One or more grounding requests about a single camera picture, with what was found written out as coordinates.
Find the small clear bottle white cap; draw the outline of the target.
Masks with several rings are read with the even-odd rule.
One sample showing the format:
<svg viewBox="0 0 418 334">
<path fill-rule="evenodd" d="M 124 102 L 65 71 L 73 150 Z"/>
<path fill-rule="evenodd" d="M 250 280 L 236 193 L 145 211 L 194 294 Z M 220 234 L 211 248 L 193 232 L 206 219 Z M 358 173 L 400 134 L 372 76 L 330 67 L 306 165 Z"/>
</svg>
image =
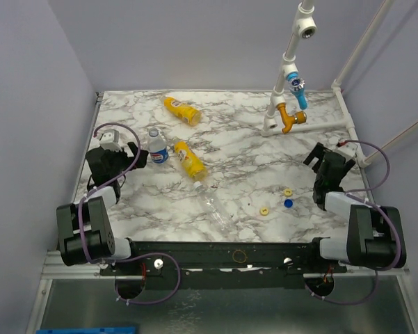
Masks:
<svg viewBox="0 0 418 334">
<path fill-rule="evenodd" d="M 193 188 L 198 195 L 203 211 L 208 215 L 211 222 L 219 230 L 228 231 L 234 227 L 234 221 L 226 211 L 224 204 L 220 201 L 216 192 L 202 182 L 194 182 Z"/>
</svg>

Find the blue bottle cap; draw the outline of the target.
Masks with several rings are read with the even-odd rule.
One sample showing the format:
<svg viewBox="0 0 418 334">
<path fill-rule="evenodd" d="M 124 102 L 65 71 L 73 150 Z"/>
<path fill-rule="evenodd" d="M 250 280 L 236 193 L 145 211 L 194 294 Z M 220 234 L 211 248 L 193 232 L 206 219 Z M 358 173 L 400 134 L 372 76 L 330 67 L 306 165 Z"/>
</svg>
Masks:
<svg viewBox="0 0 418 334">
<path fill-rule="evenodd" d="M 291 208 L 294 205 L 294 202 L 291 199 L 287 198 L 284 200 L 283 205 L 286 208 Z"/>
</svg>

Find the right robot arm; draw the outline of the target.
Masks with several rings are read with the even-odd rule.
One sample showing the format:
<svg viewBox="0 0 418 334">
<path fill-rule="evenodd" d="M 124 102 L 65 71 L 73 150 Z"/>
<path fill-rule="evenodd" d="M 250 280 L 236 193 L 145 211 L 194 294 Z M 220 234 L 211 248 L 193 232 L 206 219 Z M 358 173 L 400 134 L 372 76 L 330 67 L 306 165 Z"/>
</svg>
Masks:
<svg viewBox="0 0 418 334">
<path fill-rule="evenodd" d="M 341 181 L 354 167 L 354 158 L 344 152 L 342 141 L 336 150 L 317 143 L 304 160 L 316 174 L 312 198 L 323 211 L 335 214 L 348 223 L 344 238 L 320 238 L 319 248 L 306 255 L 307 267 L 316 273 L 324 271 L 335 260 L 373 270 L 403 267 L 407 260 L 401 215 L 397 208 L 379 206 L 355 197 L 358 190 L 345 191 Z"/>
</svg>

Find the clear bottle blue label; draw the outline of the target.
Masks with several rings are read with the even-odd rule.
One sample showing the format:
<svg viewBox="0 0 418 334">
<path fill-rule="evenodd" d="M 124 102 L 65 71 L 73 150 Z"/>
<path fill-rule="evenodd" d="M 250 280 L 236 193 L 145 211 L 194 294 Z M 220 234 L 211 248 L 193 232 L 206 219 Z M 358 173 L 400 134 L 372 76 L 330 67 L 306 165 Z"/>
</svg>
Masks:
<svg viewBox="0 0 418 334">
<path fill-rule="evenodd" d="M 163 164 L 168 160 L 166 142 L 155 127 L 148 132 L 148 151 L 153 163 Z"/>
</svg>

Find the yellow bottle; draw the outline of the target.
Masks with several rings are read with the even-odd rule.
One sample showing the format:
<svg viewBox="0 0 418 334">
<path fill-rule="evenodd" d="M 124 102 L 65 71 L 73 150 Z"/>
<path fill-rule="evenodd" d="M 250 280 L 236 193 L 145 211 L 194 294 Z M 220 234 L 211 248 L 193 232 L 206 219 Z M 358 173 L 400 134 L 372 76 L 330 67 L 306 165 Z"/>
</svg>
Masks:
<svg viewBox="0 0 418 334">
<path fill-rule="evenodd" d="M 175 137 L 173 149 L 182 168 L 192 180 L 201 181 L 207 176 L 206 167 L 185 141 Z"/>
<path fill-rule="evenodd" d="M 176 100 L 174 97 L 165 96 L 161 99 L 165 108 L 187 125 L 196 126 L 201 120 L 202 113 L 190 104 Z"/>
</svg>

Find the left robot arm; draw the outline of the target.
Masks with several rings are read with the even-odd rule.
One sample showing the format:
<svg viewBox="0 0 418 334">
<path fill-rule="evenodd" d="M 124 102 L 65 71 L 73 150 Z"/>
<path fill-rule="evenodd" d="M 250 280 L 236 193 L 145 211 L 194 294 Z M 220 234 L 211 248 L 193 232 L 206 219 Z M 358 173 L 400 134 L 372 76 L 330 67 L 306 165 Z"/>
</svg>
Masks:
<svg viewBox="0 0 418 334">
<path fill-rule="evenodd" d="M 87 151 L 90 193 L 81 205 L 70 203 L 56 209 L 59 250 L 65 265 L 116 260 L 117 268 L 126 275 L 139 270 L 139 256 L 131 251 L 128 239 L 114 237 L 107 214 L 107 209 L 120 200 L 121 173 L 144 168 L 147 163 L 148 151 L 138 149 L 133 142 L 128 146 L 133 153 L 131 157 L 124 149 L 112 151 L 98 147 Z"/>
</svg>

